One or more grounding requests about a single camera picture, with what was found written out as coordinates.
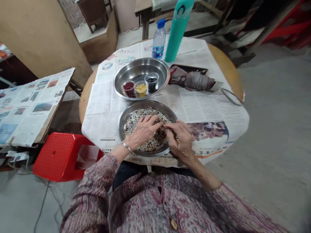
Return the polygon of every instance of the dark pants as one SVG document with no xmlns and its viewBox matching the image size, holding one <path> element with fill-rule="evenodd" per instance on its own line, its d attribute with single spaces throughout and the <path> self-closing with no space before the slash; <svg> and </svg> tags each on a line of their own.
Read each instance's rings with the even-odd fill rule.
<svg viewBox="0 0 311 233">
<path fill-rule="evenodd" d="M 190 169 L 187 168 L 175 168 L 170 167 L 167 168 L 168 170 L 179 174 L 179 175 L 185 175 L 185 176 L 191 176 L 195 177 L 193 172 Z M 114 178 L 113 184 L 112 184 L 112 190 L 115 190 L 117 187 L 119 187 L 124 181 L 126 181 L 128 178 L 138 174 L 138 173 L 144 173 L 148 174 L 147 166 L 146 165 L 138 165 L 135 163 L 131 163 L 128 161 L 123 161 L 120 164 L 119 170 L 117 172 L 116 177 Z"/>
</svg>

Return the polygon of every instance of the metal bowl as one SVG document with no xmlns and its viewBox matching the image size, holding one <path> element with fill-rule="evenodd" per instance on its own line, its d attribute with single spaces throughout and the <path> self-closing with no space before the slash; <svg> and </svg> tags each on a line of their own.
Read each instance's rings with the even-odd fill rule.
<svg viewBox="0 0 311 233">
<path fill-rule="evenodd" d="M 157 110 L 157 111 L 161 112 L 163 115 L 165 115 L 168 118 L 168 120 L 170 120 L 172 123 L 177 122 L 177 117 L 176 117 L 175 113 L 169 107 L 161 104 L 160 102 L 157 102 L 157 101 L 139 101 L 139 102 L 136 102 L 136 103 L 132 104 L 131 106 L 127 107 L 121 113 L 121 115 L 119 117 L 118 134 L 119 134 L 119 138 L 121 141 L 123 141 L 125 139 L 125 136 L 124 136 L 125 123 L 128 120 L 128 118 L 130 117 L 130 114 L 132 112 L 134 112 L 138 109 L 142 109 L 142 108 Z M 147 151 L 136 150 L 134 152 L 135 152 L 135 154 L 140 155 L 140 156 L 144 156 L 144 157 L 156 157 L 156 156 L 160 156 L 160 155 L 164 155 L 165 153 L 168 153 L 169 152 L 169 146 L 168 146 L 168 143 L 166 143 L 164 146 L 162 146 L 159 150 L 156 150 L 156 151 L 147 152 Z"/>
<path fill-rule="evenodd" d="M 123 84 L 126 81 L 133 81 L 134 83 L 144 81 L 145 76 L 152 72 L 156 72 L 159 75 L 159 79 L 155 87 L 156 91 L 153 93 L 147 92 L 147 96 L 141 98 L 127 97 L 122 88 Z M 113 88 L 114 91 L 124 99 L 132 101 L 145 100 L 163 90 L 163 88 L 168 84 L 169 79 L 170 71 L 165 62 L 154 58 L 140 58 L 131 61 L 116 73 L 113 80 Z"/>
</svg>

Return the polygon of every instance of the small glass cup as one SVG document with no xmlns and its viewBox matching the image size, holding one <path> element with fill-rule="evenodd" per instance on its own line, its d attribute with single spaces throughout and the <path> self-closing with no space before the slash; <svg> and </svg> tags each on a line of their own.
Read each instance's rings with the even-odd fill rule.
<svg viewBox="0 0 311 233">
<path fill-rule="evenodd" d="M 131 89 L 129 89 L 129 90 L 125 90 L 124 89 L 124 85 L 127 84 L 127 83 L 133 83 L 133 87 Z M 126 81 L 125 83 L 123 83 L 122 88 L 125 91 L 125 93 L 127 94 L 127 97 L 129 97 L 129 98 L 136 98 L 135 92 L 134 92 L 134 90 L 135 90 L 134 87 L 135 87 L 135 83 L 133 81 Z"/>
<path fill-rule="evenodd" d="M 153 93 L 156 91 L 156 84 L 158 82 L 158 79 L 159 79 L 159 74 L 155 72 L 149 73 L 145 76 L 145 81 L 148 84 L 149 93 Z"/>
<path fill-rule="evenodd" d="M 145 85 L 145 88 L 142 89 L 142 90 L 137 90 L 137 87 L 138 87 L 139 85 L 142 85 L 142 84 Z M 137 83 L 135 84 L 135 90 L 136 90 L 136 93 L 137 93 L 137 95 L 138 95 L 139 98 L 142 98 L 142 97 L 147 96 L 147 82 L 145 82 L 145 81 L 139 81 L 139 82 L 137 82 Z"/>
</svg>

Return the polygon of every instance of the round wooden table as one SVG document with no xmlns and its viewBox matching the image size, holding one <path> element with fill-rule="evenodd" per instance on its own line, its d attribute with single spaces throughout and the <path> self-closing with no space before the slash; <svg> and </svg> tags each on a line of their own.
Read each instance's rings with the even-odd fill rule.
<svg viewBox="0 0 311 233">
<path fill-rule="evenodd" d="M 232 63 L 232 61 L 217 47 L 208 44 L 210 51 L 212 52 L 218 66 L 223 72 L 226 80 L 231 86 L 231 89 L 234 94 L 236 94 L 241 100 L 244 100 L 244 89 L 240 79 L 240 76 L 236 70 L 236 67 Z M 86 82 L 83 92 L 81 94 L 80 102 L 79 102 L 79 115 L 81 124 L 83 123 L 85 111 L 88 103 L 88 99 L 90 97 L 92 84 L 95 81 L 97 69 L 91 74 Z"/>
</svg>

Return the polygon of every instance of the woman's left hand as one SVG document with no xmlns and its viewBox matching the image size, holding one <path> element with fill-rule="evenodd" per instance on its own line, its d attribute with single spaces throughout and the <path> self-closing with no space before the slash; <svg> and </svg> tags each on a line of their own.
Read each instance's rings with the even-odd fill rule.
<svg viewBox="0 0 311 233">
<path fill-rule="evenodd" d="M 127 136 L 123 142 L 127 144 L 131 150 L 136 150 L 149 141 L 156 131 L 164 125 L 164 122 L 154 124 L 158 119 L 159 116 L 152 115 L 140 118 L 133 133 Z"/>
</svg>

